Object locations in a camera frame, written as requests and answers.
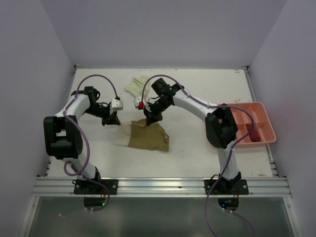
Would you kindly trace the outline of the olive and cream underwear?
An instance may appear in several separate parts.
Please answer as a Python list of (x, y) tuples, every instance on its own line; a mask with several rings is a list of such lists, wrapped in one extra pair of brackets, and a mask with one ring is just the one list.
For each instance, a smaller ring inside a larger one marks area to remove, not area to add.
[(169, 135), (159, 123), (146, 126), (146, 120), (123, 122), (118, 126), (117, 146), (150, 151), (169, 152)]

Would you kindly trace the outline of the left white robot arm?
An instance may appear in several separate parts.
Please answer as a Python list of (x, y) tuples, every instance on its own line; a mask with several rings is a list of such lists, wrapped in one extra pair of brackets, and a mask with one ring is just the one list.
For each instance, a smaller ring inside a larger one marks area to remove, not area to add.
[(103, 126), (120, 125), (117, 112), (123, 109), (118, 96), (109, 103), (102, 103), (98, 102), (100, 95), (93, 86), (74, 91), (60, 112), (43, 120), (47, 154), (64, 162), (64, 172), (68, 176), (86, 180), (85, 188), (92, 194), (102, 190), (103, 182), (98, 169), (89, 161), (89, 141), (78, 121), (88, 114), (100, 118)]

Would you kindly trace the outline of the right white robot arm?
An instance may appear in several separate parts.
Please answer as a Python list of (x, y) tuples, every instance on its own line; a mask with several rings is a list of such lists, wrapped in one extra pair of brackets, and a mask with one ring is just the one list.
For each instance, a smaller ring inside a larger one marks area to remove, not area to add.
[(144, 111), (146, 125), (161, 121), (162, 112), (170, 106), (182, 108), (197, 116), (204, 122), (207, 140), (216, 148), (218, 154), (220, 174), (214, 188), (224, 194), (235, 191), (241, 179), (234, 153), (238, 128), (228, 105), (212, 104), (193, 97), (179, 83), (171, 86), (162, 78), (152, 84), (152, 89), (158, 96), (155, 102), (150, 103), (141, 95), (135, 103), (138, 109)]

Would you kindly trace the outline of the pale green underwear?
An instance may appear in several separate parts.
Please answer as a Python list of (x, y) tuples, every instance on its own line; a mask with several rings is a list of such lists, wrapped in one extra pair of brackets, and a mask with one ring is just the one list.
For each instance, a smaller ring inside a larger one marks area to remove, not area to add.
[(148, 80), (147, 76), (133, 77), (132, 82), (124, 87), (124, 90), (134, 98), (142, 95), (145, 82)]

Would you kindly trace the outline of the dark red rolled underwear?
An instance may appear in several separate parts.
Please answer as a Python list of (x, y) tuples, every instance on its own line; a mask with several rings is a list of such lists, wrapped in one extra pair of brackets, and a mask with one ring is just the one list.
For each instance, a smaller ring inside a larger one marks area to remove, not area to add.
[(259, 132), (256, 128), (256, 126), (253, 126), (251, 124), (246, 125), (247, 130), (249, 132), (249, 138), (251, 142), (261, 142), (261, 138), (259, 135)]

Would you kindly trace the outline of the pink divided tray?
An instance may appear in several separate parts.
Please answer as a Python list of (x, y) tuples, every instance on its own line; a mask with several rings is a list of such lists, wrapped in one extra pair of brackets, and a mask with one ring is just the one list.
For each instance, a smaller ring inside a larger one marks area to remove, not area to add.
[[(235, 103), (231, 105), (243, 108), (252, 115), (254, 119), (254, 126), (256, 126), (261, 138), (261, 142), (251, 142), (249, 136), (247, 136), (236, 145), (237, 148), (262, 147), (276, 141), (275, 132), (262, 103), (247, 102)], [(231, 111), (238, 127), (237, 139), (239, 139), (243, 135), (247, 134), (248, 130), (246, 125), (251, 124), (251, 119), (245, 112), (241, 110), (232, 108)]]

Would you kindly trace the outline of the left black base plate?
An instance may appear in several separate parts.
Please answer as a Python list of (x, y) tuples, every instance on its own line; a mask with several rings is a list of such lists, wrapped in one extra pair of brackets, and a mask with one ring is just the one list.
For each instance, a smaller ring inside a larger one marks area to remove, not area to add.
[(75, 195), (116, 195), (119, 181), (118, 179), (102, 179), (99, 184), (94, 184), (87, 180), (73, 180)]

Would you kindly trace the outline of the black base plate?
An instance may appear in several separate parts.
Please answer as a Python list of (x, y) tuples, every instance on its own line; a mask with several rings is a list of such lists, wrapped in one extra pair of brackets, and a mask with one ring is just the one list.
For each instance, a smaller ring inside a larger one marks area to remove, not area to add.
[(118, 179), (102, 179), (99, 184), (94, 184), (87, 180), (73, 180), (75, 195), (116, 195), (119, 181)]
[(210, 195), (248, 195), (248, 184), (239, 172), (234, 179), (221, 178), (211, 190)]

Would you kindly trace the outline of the aluminium mounting rail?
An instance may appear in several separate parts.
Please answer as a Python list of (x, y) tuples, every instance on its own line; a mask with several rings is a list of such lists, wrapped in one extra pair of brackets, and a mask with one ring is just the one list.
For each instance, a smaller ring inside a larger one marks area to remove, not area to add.
[[(109, 184), (111, 195), (117, 198), (204, 198), (210, 185), (204, 178), (115, 178)], [(35, 197), (73, 197), (74, 178), (39, 177), (36, 179), (32, 195)], [(286, 178), (247, 178), (229, 194), (213, 190), (215, 198), (287, 198), (291, 191)]]

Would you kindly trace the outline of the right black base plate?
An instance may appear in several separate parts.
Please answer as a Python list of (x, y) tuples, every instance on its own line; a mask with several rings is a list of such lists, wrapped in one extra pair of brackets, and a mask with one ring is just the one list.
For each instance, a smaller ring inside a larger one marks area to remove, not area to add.
[(210, 195), (248, 195), (248, 184), (239, 172), (234, 179), (221, 178), (211, 190)]

